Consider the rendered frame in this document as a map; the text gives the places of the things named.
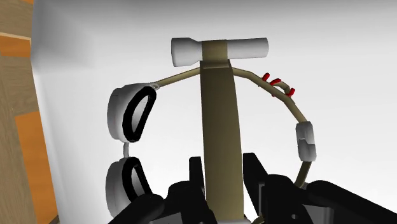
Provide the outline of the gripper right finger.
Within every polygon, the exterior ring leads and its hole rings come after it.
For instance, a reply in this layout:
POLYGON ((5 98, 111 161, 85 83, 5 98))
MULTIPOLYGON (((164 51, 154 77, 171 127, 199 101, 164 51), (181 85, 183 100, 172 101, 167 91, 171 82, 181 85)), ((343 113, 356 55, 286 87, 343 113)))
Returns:
POLYGON ((264 224, 397 224, 397 213, 328 181, 299 188, 267 174, 254 153, 243 154, 243 179, 264 224))

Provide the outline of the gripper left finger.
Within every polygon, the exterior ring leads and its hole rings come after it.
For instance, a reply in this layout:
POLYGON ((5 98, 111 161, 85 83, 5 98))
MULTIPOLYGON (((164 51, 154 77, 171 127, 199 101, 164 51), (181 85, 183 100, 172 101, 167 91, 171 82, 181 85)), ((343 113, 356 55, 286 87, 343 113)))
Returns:
POLYGON ((165 198, 151 191, 138 158, 112 163, 108 210, 108 224, 218 224, 205 200, 200 157, 189 159, 189 180, 172 184, 165 198))

